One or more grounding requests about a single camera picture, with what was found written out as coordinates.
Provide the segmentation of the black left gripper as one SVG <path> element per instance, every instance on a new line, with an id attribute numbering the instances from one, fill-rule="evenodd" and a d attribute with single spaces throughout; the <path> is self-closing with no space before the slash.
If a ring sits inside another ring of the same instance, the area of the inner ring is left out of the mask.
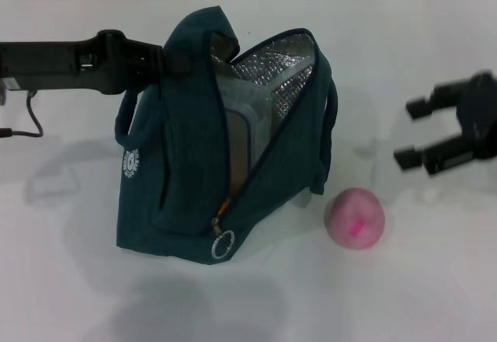
<path id="1" fill-rule="evenodd" d="M 184 51 L 127 39 L 120 31 L 100 31 L 88 40 L 65 42 L 2 42 L 1 85 L 9 91 L 92 89 L 104 95 L 122 93 L 127 58 L 137 72 L 127 91 L 143 92 L 163 75 L 188 75 L 192 69 Z"/>

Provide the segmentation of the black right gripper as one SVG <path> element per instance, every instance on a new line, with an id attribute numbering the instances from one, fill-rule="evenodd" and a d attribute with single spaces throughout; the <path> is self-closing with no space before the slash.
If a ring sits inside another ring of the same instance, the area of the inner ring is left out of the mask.
<path id="1" fill-rule="evenodd" d="M 412 120 L 451 107 L 461 126 L 460 134 L 423 148 L 394 151 L 401 170 L 424 166 L 432 176 L 474 160 L 496 157 L 496 77 L 491 72 L 479 72 L 469 79 L 436 85 L 429 97 L 405 104 Z"/>

